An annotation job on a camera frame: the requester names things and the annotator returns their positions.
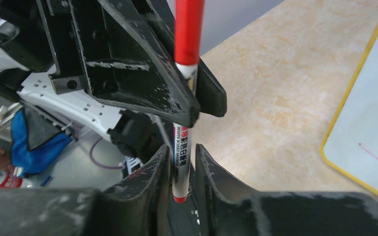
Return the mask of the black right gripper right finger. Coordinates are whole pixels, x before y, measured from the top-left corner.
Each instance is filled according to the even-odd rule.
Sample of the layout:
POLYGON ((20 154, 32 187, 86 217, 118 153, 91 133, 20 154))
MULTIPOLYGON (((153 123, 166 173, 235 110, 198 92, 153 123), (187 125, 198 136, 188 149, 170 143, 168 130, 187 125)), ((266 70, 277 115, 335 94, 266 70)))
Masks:
POLYGON ((258 191, 196 145, 203 236, 378 236, 378 202, 360 192, 258 191))

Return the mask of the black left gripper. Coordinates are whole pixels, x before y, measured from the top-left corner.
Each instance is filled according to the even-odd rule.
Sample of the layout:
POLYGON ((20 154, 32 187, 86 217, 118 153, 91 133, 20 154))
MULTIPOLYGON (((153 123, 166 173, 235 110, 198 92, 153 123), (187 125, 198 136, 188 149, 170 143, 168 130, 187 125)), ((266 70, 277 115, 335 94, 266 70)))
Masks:
POLYGON ((0 96, 44 73, 56 94, 83 90, 110 106, 193 127, 200 105, 153 30, 147 0, 0 0, 0 96))

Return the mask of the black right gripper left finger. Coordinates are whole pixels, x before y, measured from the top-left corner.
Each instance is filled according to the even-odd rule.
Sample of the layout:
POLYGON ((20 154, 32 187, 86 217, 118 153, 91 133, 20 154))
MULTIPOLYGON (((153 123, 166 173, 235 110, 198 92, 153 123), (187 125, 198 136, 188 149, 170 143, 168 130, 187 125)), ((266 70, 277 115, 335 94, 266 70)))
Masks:
POLYGON ((169 147, 105 191, 0 189, 0 236, 164 236, 169 147))

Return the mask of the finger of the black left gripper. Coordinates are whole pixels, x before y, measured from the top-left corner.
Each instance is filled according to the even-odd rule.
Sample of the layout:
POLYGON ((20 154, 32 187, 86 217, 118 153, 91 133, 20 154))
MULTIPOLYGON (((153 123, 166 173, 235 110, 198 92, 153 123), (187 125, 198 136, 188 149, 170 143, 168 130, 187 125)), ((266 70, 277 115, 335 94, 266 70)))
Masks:
MULTIPOLYGON (((165 0, 135 0, 134 6, 148 22, 157 38, 165 46, 167 52, 175 53, 175 13, 172 13, 165 0)), ((196 64, 197 81, 195 96, 201 112, 215 117, 223 117, 227 112, 227 94, 223 86, 200 59, 196 64)))

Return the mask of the white red capped marker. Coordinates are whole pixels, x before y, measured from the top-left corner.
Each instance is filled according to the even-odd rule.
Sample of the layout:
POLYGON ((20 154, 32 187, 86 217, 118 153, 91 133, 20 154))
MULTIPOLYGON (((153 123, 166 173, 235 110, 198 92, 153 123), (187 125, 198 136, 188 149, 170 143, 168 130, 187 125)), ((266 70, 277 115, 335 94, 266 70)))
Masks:
MULTIPOLYGON (((190 90, 196 91, 197 65, 176 63, 190 90)), ((182 204, 189 194, 189 174, 191 157, 191 129, 174 124, 172 194, 175 202, 182 204)))

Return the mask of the red marker cap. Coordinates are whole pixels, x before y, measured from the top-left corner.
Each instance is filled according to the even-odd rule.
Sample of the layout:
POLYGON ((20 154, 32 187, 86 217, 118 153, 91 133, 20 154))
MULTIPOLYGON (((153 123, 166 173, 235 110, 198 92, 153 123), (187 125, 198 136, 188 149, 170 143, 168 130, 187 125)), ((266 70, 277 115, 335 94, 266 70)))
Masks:
POLYGON ((175 62, 195 65, 200 61, 200 44, 205 0, 175 1, 175 62))

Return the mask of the yellow framed whiteboard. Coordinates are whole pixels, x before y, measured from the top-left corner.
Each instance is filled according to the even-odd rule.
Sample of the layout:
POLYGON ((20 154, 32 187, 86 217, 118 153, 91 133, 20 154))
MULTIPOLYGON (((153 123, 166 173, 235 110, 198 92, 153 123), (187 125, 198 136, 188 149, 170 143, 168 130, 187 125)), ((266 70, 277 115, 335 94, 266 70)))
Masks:
POLYGON ((378 196, 378 23, 320 145, 330 167, 378 196))

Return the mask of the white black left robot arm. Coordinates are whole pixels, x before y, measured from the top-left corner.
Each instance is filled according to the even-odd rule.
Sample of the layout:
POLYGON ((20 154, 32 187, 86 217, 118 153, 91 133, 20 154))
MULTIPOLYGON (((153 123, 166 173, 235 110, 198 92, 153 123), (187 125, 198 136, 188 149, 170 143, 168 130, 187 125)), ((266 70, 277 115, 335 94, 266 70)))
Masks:
POLYGON ((200 59, 205 2, 0 0, 0 95, 150 158, 155 115, 188 128, 227 97, 200 59))

